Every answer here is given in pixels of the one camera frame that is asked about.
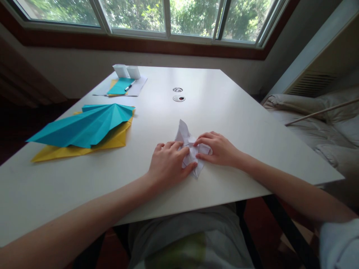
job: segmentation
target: chair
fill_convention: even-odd
[[[275,94],[264,108],[282,124],[359,98],[359,85],[317,98]],[[299,121],[287,127],[345,180],[327,183],[324,190],[352,207],[359,207],[359,102]]]

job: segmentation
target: hand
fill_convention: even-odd
[[[180,141],[171,141],[166,144],[160,143],[154,149],[150,169],[147,175],[153,180],[158,191],[164,191],[184,180],[197,163],[190,163],[186,168],[182,168],[184,157],[190,152],[188,147],[178,149],[183,145]]]
[[[210,146],[213,153],[212,155],[199,153],[196,155],[196,158],[208,161],[213,164],[233,166],[242,169],[240,164],[244,160],[251,158],[249,155],[239,151],[223,135],[213,131],[200,135],[193,146],[197,146],[201,143]]]

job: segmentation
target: curtain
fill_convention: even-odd
[[[0,38],[0,95],[18,106],[36,108],[66,97]]]

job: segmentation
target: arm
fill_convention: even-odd
[[[0,268],[63,268],[123,216],[184,180],[197,166],[182,169],[189,148],[158,144],[149,171],[130,184],[22,236],[0,249]]]
[[[358,217],[325,191],[239,151],[221,134],[205,133],[194,146],[200,143],[209,145],[213,154],[198,154],[198,159],[243,170],[313,221],[347,222]]]

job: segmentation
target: green foliage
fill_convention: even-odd
[[[220,0],[171,0],[174,34],[213,36]],[[89,0],[26,0],[43,20],[98,25]],[[273,0],[232,0],[223,38],[255,41]],[[162,0],[102,0],[112,27],[165,31]]]
[[[213,36],[219,0],[171,0],[174,34]]]
[[[98,25],[88,0],[26,0],[26,2],[38,19]]]

